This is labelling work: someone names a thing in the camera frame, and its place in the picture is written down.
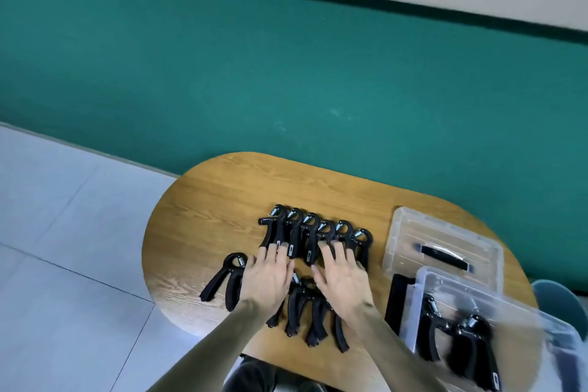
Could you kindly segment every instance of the wooden tabletop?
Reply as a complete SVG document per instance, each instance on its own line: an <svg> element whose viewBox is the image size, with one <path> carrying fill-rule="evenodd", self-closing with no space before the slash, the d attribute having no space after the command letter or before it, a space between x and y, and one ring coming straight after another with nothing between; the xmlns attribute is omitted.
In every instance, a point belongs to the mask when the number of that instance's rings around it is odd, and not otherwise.
<svg viewBox="0 0 588 392"><path fill-rule="evenodd" d="M498 240L480 220L440 198L265 154L225 154L204 161L175 181L159 200L145 231L145 282L155 304L171 322L204 336L227 316L224 285L209 303L200 300L200 292L227 254L257 253L266 229L258 225L258 218L267 216L276 203L327 219L349 220L371 231L369 278L382 314L390 290L382 257L396 208L407 206ZM296 268L302 274L311 273L301 260L296 261ZM523 270L506 247L504 293L537 305ZM279 327L264 326L244 353L343 391L388 390L347 326L348 352L340 353L332 337L309 348L304 336L310 321L307 307L298 335L288 338L282 317Z"/></svg>

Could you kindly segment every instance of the green wall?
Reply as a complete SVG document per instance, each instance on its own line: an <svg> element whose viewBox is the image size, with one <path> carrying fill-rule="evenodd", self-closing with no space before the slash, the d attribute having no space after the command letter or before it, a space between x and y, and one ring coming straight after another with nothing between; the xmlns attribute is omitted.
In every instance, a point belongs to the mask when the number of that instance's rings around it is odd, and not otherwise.
<svg viewBox="0 0 588 392"><path fill-rule="evenodd" d="M437 195L588 290L587 43L373 0L0 0L0 121L174 173L250 150Z"/></svg>

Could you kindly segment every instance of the blue bucket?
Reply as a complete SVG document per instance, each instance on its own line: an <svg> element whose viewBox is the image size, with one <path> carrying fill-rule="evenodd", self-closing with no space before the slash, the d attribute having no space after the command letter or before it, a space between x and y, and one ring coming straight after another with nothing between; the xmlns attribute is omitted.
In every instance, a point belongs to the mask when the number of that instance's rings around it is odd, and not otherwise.
<svg viewBox="0 0 588 392"><path fill-rule="evenodd" d="M577 296L562 284L547 279L531 284L539 309L560 318L578 331L582 341L588 337L588 314Z"/></svg>

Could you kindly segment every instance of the hand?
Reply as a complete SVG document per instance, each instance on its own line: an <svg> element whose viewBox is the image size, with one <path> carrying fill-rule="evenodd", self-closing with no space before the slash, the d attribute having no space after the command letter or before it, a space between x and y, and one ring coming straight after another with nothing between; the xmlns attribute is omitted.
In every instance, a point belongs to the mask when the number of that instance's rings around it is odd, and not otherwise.
<svg viewBox="0 0 588 392"><path fill-rule="evenodd" d="M287 250L287 243L279 248L270 243L267 250L261 247L257 258L247 259L243 271L239 304L251 300L259 308L264 322L277 312L290 288L294 261L288 262Z"/></svg>
<svg viewBox="0 0 588 392"><path fill-rule="evenodd" d="M312 266L316 286L325 295L335 313L350 326L365 307L373 308L373 298L368 282L368 274L361 263L355 260L353 251L345 250L343 243L333 240L335 259L327 242L320 241L319 248L325 263L325 275Z"/></svg>

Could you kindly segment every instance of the clear plastic container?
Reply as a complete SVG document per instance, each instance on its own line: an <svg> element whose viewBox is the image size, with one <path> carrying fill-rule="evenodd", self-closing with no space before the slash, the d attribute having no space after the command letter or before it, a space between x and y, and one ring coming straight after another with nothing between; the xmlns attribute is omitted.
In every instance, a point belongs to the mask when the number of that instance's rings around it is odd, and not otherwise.
<svg viewBox="0 0 588 392"><path fill-rule="evenodd" d="M496 241L401 207L394 212L382 262L384 274L415 277L435 267L502 292L504 252Z"/></svg>
<svg viewBox="0 0 588 392"><path fill-rule="evenodd" d="M418 352L425 294L433 296L445 319L475 313L490 323L491 346L504 392L588 392L582 340L570 324L440 269L421 268L410 298L407 294L399 336L411 351ZM449 391L481 392L473 381L449 370L446 356L452 338L440 330L435 332L441 361L428 363L432 372Z"/></svg>

